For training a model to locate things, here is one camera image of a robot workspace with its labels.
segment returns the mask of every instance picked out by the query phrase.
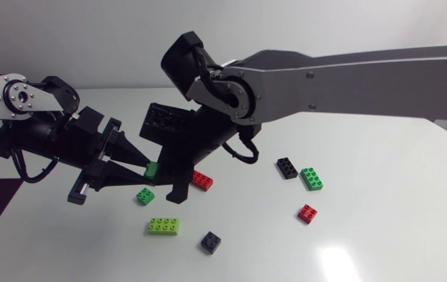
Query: white wall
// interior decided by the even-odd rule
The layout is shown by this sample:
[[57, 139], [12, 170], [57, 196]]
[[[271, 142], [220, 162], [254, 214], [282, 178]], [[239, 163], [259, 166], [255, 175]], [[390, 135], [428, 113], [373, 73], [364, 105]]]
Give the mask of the white wall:
[[195, 30], [217, 62], [447, 45], [447, 0], [0, 0], [0, 73], [75, 88], [170, 86], [159, 64]]

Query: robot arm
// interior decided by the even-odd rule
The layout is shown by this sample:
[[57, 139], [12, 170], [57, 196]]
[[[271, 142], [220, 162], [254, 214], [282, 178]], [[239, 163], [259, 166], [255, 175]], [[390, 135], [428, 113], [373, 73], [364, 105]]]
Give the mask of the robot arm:
[[301, 111], [447, 119], [447, 46], [310, 58], [266, 50], [216, 70], [230, 107], [196, 79], [186, 97], [239, 125]]
[[[77, 92], [58, 77], [30, 83], [20, 74], [0, 75], [0, 156], [12, 158], [21, 179], [36, 183], [58, 162], [80, 168], [81, 174], [68, 195], [75, 204], [84, 204], [89, 187], [152, 184], [113, 161], [146, 166], [149, 160], [120, 132], [121, 122], [113, 118], [103, 132], [98, 125], [103, 115], [86, 107], [76, 114]], [[28, 176], [23, 151], [51, 160], [34, 177]]]
[[[267, 50], [218, 66], [188, 32], [161, 67], [187, 100], [201, 104], [197, 112], [152, 104], [140, 132], [163, 146], [160, 164], [178, 173], [167, 197], [177, 203], [187, 198], [181, 183], [216, 148], [254, 163], [252, 138], [264, 122], [300, 111], [447, 119], [447, 46], [320, 58]], [[251, 157], [226, 144], [236, 133]]]
[[[320, 58], [267, 50], [218, 66], [189, 32], [161, 67], [187, 100], [201, 106], [150, 105], [140, 137], [162, 146], [152, 179], [113, 162], [150, 163], [119, 131], [120, 121], [112, 118], [98, 132], [102, 114], [88, 107], [76, 114], [77, 92], [56, 77], [31, 84], [18, 74], [0, 75], [0, 156], [11, 157], [28, 182], [41, 180], [57, 161], [80, 168], [68, 196], [76, 204], [84, 203], [89, 187], [134, 184], [173, 184], [166, 199], [179, 204], [187, 199], [194, 166], [220, 146], [245, 163], [256, 162], [252, 139], [264, 122], [300, 111], [447, 119], [447, 46]], [[237, 133], [251, 156], [226, 144]], [[52, 162], [28, 177], [22, 150]]]

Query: black cable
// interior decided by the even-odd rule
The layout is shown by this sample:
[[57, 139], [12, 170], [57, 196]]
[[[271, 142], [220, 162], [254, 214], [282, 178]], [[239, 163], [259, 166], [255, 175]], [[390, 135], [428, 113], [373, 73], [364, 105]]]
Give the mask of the black cable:
[[246, 148], [248, 148], [250, 151], [252, 151], [253, 153], [253, 157], [246, 157], [241, 155], [240, 153], [232, 150], [232, 148], [227, 144], [227, 142], [225, 142], [224, 144], [222, 144], [222, 147], [230, 154], [232, 155], [232, 157], [237, 158], [238, 160], [246, 163], [246, 164], [255, 164], [256, 161], [258, 161], [258, 149], [256, 148], [255, 144], [253, 144], [252, 140], [243, 140], [241, 138], [239, 138], [241, 140], [241, 142], [243, 143], [243, 145], [246, 146]]
[[[236, 107], [238, 105], [238, 100], [231, 94], [222, 93], [217, 87], [213, 79], [211, 79], [211, 75], [209, 72], [209, 66], [206, 64], [206, 60], [204, 55], [202, 54], [202, 50], [199, 47], [194, 47], [193, 56], [195, 61], [198, 63], [199, 67], [199, 76], [201, 77], [202, 84], [208, 89], [209, 93], [220, 101], [226, 103], [227, 105], [231, 105], [232, 107]], [[221, 66], [210, 65], [214, 69], [222, 69]]]
[[30, 177], [27, 174], [27, 166], [25, 165], [23, 152], [18, 149], [11, 149], [11, 158], [13, 159], [14, 167], [18, 171], [20, 178], [27, 183], [37, 183], [43, 180], [58, 164], [57, 160], [52, 160], [46, 168], [42, 169], [41, 173], [37, 176]]

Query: lime green lego brick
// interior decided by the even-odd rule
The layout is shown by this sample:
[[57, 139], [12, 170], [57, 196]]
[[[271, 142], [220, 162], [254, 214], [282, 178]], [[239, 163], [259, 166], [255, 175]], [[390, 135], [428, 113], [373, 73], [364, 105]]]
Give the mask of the lime green lego brick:
[[144, 188], [136, 195], [136, 199], [144, 205], [148, 205], [148, 203], [150, 203], [154, 198], [154, 193], [147, 188]]
[[147, 164], [144, 173], [145, 178], [152, 180], [154, 178], [156, 171], [158, 170], [158, 167], [159, 165], [155, 161], [151, 161], [149, 164]]
[[323, 188], [323, 182], [319, 179], [318, 174], [313, 168], [304, 168], [300, 174], [310, 191]]
[[178, 219], [151, 219], [151, 223], [148, 225], [148, 233], [153, 235], [177, 235], [179, 223]]

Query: red lego brick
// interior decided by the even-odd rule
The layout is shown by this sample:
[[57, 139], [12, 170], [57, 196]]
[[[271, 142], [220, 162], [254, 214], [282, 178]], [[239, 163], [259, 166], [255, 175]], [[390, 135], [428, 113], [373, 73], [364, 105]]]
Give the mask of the red lego brick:
[[317, 213], [318, 212], [315, 209], [309, 207], [308, 205], [304, 205], [303, 208], [299, 211], [298, 217], [309, 224], [311, 223], [312, 219], [314, 219]]
[[213, 179], [209, 178], [206, 175], [203, 175], [201, 172], [194, 171], [191, 183], [203, 189], [204, 191], [208, 191], [211, 185], [213, 185]]

